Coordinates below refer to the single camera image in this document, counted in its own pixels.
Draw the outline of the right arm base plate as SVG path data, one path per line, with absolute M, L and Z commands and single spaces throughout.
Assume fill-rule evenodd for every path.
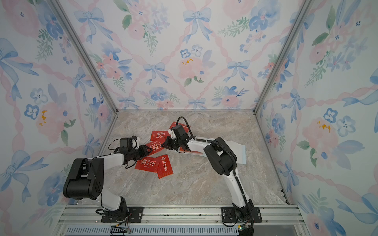
M 253 207 L 251 211 L 247 207 L 221 207 L 221 218 L 223 223 L 247 222 L 262 223 L 262 216 L 258 207 Z

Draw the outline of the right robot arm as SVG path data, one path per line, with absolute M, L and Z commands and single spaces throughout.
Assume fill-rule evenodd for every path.
M 254 204 L 241 183 L 237 169 L 237 155 L 221 137 L 215 139 L 199 138 L 193 135 L 189 123 L 183 119 L 188 130 L 177 123 L 168 131 L 161 147 L 177 153 L 200 152 L 209 160 L 213 170 L 221 175 L 232 197 L 232 205 L 237 219 L 254 223 Z

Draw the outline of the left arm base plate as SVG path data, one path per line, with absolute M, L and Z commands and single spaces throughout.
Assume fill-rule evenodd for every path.
M 141 223 L 144 208 L 142 206 L 128 206 L 125 209 L 108 211 L 101 216 L 102 223 Z

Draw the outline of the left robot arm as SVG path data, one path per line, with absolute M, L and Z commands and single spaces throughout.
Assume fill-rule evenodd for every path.
M 66 198 L 89 199 L 99 206 L 96 213 L 115 222 L 125 222 L 131 212 L 124 197 L 113 194 L 104 185 L 104 173 L 108 169 L 137 162 L 147 157 L 153 149 L 139 143 L 140 138 L 121 138 L 120 144 L 111 154 L 74 160 L 63 187 Z

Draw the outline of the red card get rich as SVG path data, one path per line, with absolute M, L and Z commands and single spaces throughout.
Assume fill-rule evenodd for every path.
M 161 145 L 164 143 L 164 141 L 165 141 L 164 139 L 159 139 L 159 140 L 155 140 L 155 141 L 147 143 L 146 145 L 153 149 L 153 152 L 149 154 L 149 156 L 163 150 L 164 148 L 162 148 Z

